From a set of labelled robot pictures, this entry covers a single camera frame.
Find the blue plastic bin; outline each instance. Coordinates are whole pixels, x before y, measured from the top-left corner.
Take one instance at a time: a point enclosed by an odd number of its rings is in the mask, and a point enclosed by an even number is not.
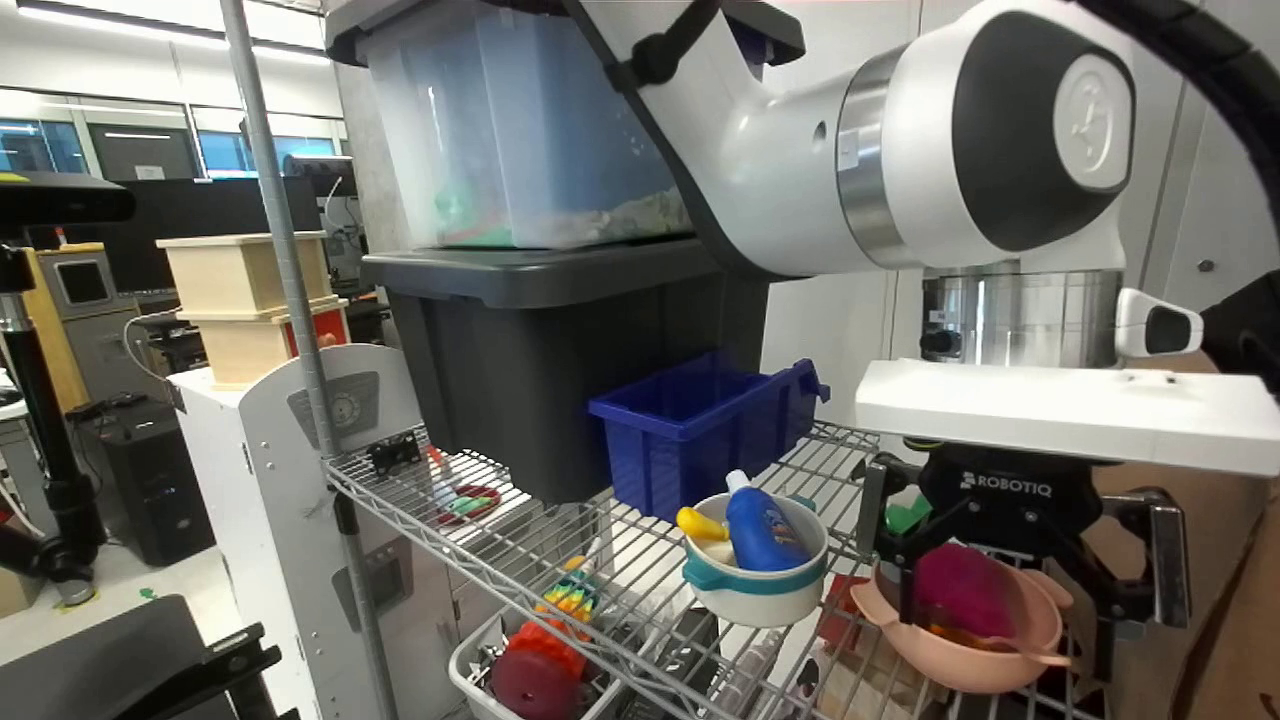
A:
[[[754,475],[780,461],[813,428],[821,396],[813,361],[747,377],[698,355],[587,408],[603,420],[617,501],[671,521],[678,503],[724,493],[733,468]]]

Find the plastic lid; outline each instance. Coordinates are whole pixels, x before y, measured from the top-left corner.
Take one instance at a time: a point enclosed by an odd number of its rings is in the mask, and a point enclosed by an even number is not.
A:
[[[740,493],[740,488],[751,488],[751,475],[740,471],[740,468],[733,468],[733,471],[724,475],[724,485],[726,485],[726,493]]]
[[[720,270],[698,240],[606,244],[582,252],[416,249],[367,254],[365,262],[390,295],[467,295],[489,306],[567,306]]]

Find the shelf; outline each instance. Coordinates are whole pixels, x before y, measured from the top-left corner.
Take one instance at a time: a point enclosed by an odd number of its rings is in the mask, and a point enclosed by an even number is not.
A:
[[[859,525],[859,480],[857,463],[873,451],[873,438],[836,422],[816,422],[780,463],[754,475],[771,495],[793,495],[813,503],[831,536],[831,576],[859,576],[867,564],[859,560],[857,525]],[[397,475],[375,475],[358,457],[331,463],[331,485],[352,495],[365,510],[379,514],[425,551],[439,557],[494,600],[514,613],[531,613],[538,593],[551,586],[563,560],[587,557],[587,569],[598,585],[598,609],[592,628],[563,634],[575,653],[582,653],[606,677],[620,677],[633,692],[659,703],[671,716],[733,716],[711,707],[708,689],[693,689],[688,677],[666,677],[659,669],[659,653],[685,641],[685,653],[694,653],[694,662],[717,662],[720,677],[740,677],[759,689],[751,716],[1087,716],[1070,707],[1076,697],[1070,677],[1061,680],[1054,692],[1019,692],[1004,698],[962,698],[957,692],[924,684],[912,669],[902,669],[875,628],[867,628],[857,613],[836,609],[831,597],[807,618],[784,628],[784,649],[771,672],[747,672],[744,649],[765,641],[766,630],[724,623],[717,628],[717,649],[693,649],[688,634],[677,630],[678,613],[694,609],[694,597],[685,586],[685,544],[678,530],[662,521],[640,514],[611,495],[597,495],[572,506],[538,506],[528,501],[511,475],[475,457],[459,451],[450,461],[459,485],[483,485],[503,495],[499,510],[475,525],[450,525],[450,514],[435,510],[425,468],[406,468]],[[826,657],[839,657],[839,692],[836,677],[826,677],[822,703],[813,707],[794,698],[803,659],[816,653],[821,616],[845,628],[826,641]]]

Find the wire rack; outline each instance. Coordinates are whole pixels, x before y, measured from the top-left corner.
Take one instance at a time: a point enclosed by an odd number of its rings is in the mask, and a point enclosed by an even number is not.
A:
[[[867,576],[859,525],[857,468],[873,451],[873,437],[839,422],[816,422],[784,461],[754,475],[771,495],[793,495],[816,506],[831,538],[831,576]],[[433,501],[425,468],[379,475],[365,457],[331,463],[331,485],[365,510],[379,514],[425,551],[439,557],[499,604],[531,616],[542,586],[554,585],[572,557],[587,557],[598,585],[597,623],[554,630],[597,669],[625,680],[635,697],[666,716],[740,716],[711,703],[708,677],[751,689],[751,716],[836,716],[836,720],[1006,720],[1006,716],[1069,716],[1091,720],[1098,713],[1081,707],[1070,672],[1042,677],[1036,689],[1010,697],[957,697],[920,680],[895,653],[867,628],[839,593],[826,593],[822,609],[784,628],[771,669],[754,669],[747,657],[765,641],[765,628],[740,628],[704,616],[708,628],[688,623],[694,597],[685,586],[685,544],[662,521],[640,514],[611,495],[567,506],[537,506],[511,475],[475,457],[450,461],[455,485],[489,488],[503,503],[483,521],[459,525]],[[807,684],[816,659],[826,657],[822,689]]]

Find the gray storage container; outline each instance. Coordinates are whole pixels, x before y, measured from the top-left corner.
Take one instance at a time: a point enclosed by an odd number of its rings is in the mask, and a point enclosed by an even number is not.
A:
[[[444,449],[475,449],[548,503],[606,488],[587,398],[724,352],[754,373],[765,279],[726,276],[698,240],[592,252],[367,254]]]

